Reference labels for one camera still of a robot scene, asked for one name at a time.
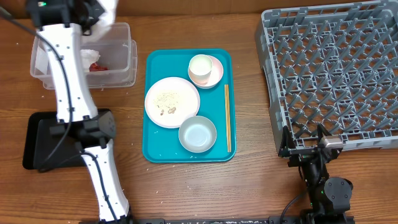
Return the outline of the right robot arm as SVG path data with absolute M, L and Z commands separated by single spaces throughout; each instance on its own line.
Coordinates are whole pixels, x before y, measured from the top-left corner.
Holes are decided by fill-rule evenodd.
M 346 216 L 351 207 L 352 182 L 341 177 L 330 177 L 326 168 L 327 163 L 338 158 L 342 149 L 340 137 L 332 135 L 319 124 L 317 144 L 297 152 L 288 127 L 283 127 L 278 155 L 289 159 L 289 167 L 298 168 L 306 189 L 285 206 L 279 223 L 354 223 L 353 217 Z M 288 209 L 306 195 L 311 208 L 302 210 L 296 217 L 287 218 Z

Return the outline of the white cup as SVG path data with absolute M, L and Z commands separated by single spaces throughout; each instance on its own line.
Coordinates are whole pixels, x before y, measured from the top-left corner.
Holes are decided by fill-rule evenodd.
M 213 68 L 212 59 L 204 54 L 192 57 L 188 65 L 188 74 L 195 83 L 207 83 Z

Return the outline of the red snack wrapper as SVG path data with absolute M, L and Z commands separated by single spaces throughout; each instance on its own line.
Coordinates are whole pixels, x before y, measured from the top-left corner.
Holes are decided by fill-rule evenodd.
M 107 71 L 107 70 L 108 70 L 108 67 L 98 65 L 97 62 L 92 63 L 89 67 L 90 72 L 102 72 L 102 71 Z

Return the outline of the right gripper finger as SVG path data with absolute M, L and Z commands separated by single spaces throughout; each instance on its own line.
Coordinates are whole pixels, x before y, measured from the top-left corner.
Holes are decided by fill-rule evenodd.
M 331 136 L 331 133 L 322 124 L 317 125 L 317 136 L 318 139 L 322 139 L 324 136 Z
M 288 152 L 289 149 L 295 149 L 295 144 L 292 139 L 292 135 L 287 126 L 282 129 L 282 140 L 279 148 L 279 152 Z

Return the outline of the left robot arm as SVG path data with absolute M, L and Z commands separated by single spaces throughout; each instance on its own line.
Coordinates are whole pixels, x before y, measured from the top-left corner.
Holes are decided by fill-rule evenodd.
M 26 10 L 49 56 L 57 99 L 60 140 L 39 172 L 74 159 L 83 160 L 99 205 L 100 223 L 132 223 L 129 202 L 119 182 L 113 153 L 116 124 L 92 99 L 81 59 L 82 41 L 104 36 L 114 23 L 117 1 L 27 1 Z

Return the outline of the white napkin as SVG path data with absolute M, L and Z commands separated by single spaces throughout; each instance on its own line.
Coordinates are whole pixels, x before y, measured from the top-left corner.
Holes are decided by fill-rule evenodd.
M 81 38 L 82 44 L 94 44 L 109 32 L 116 18 L 118 2 L 118 0 L 98 0 L 104 13 L 99 15 L 98 22 L 91 27 L 91 35 Z M 81 49 L 80 54 L 85 72 L 89 72 L 90 66 L 100 59 L 100 53 L 97 50 Z

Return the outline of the grey bowl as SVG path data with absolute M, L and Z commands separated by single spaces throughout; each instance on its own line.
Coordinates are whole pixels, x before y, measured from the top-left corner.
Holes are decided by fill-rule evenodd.
M 189 152 L 203 153 L 216 142 L 217 130 L 211 120 L 204 116 L 186 119 L 178 130 L 180 144 Z

